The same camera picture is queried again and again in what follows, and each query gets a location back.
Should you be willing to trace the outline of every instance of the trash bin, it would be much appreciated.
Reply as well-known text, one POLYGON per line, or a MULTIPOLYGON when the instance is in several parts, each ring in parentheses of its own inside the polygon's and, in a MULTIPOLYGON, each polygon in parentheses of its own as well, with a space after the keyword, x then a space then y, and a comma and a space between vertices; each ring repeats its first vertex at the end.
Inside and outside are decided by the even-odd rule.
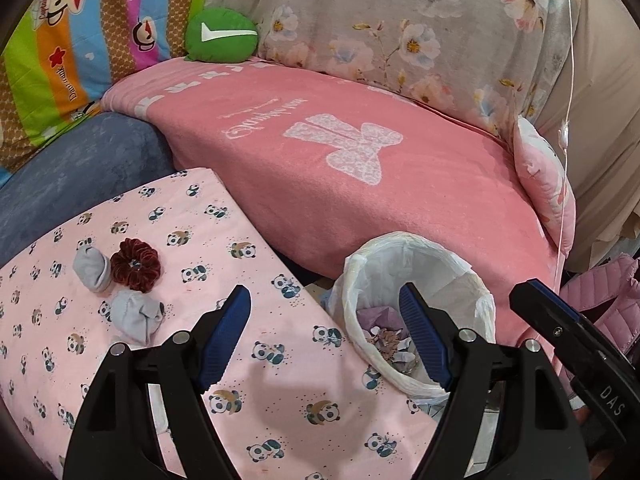
POLYGON ((391 306, 399 312, 400 288, 412 282, 433 308, 446 311, 460 328, 472 328, 495 342, 494 298, 465 260, 418 235, 394 232, 370 240, 349 256, 335 282, 327 311, 360 356, 418 405, 437 404, 448 394, 419 362, 411 373, 397 371, 367 342, 356 312, 391 306))

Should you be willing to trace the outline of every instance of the gray cushion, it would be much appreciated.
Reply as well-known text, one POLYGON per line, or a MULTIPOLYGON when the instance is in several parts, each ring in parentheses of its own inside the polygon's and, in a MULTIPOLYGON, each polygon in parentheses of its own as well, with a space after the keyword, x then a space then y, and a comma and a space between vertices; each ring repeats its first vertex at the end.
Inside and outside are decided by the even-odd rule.
POLYGON ((150 124, 115 113, 86 120, 0 188, 0 267, 74 216, 174 171, 150 124))

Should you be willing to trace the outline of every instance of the green round cushion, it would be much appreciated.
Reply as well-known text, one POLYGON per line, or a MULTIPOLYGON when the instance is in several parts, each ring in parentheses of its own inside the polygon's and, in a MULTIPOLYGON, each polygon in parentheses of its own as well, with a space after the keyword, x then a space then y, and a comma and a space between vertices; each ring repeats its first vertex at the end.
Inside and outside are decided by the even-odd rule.
POLYGON ((210 63, 242 63, 257 45, 254 23, 234 10, 219 7, 196 14, 187 25, 184 38, 187 60, 210 63), (247 32, 233 36, 233 31, 247 32))

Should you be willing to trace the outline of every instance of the pink panda print fabric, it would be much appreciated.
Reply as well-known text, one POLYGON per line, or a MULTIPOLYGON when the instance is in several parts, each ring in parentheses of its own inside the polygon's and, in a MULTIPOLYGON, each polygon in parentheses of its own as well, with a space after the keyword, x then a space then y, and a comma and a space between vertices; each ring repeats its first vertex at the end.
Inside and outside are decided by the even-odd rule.
MULTIPOLYGON (((229 366, 204 395, 242 478, 411 477, 436 423, 356 355, 217 176, 197 169, 96 206, 0 270, 1 395, 58 478, 88 385, 122 339, 110 316, 122 286, 94 294, 72 263, 78 247, 111 256, 126 237, 148 242, 162 264, 150 294, 164 304, 164 321, 152 345, 190 330, 238 283, 251 293, 229 366)), ((184 474, 170 430, 159 442, 168 468, 184 474)))

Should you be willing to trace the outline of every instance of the blue gripper pad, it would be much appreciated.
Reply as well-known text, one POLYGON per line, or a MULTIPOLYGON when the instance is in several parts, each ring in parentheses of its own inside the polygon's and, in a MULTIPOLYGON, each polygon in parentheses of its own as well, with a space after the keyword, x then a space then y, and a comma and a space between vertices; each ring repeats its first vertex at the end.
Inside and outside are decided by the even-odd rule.
POLYGON ((404 285, 400 289, 400 315, 415 344, 418 355, 429 377, 449 391, 452 375, 449 371, 449 353, 438 331, 426 315, 420 300, 404 285))
POLYGON ((251 295, 244 286, 235 298, 229 300, 232 303, 223 305, 225 313, 202 351, 198 382, 204 390, 222 379, 251 314, 251 295))

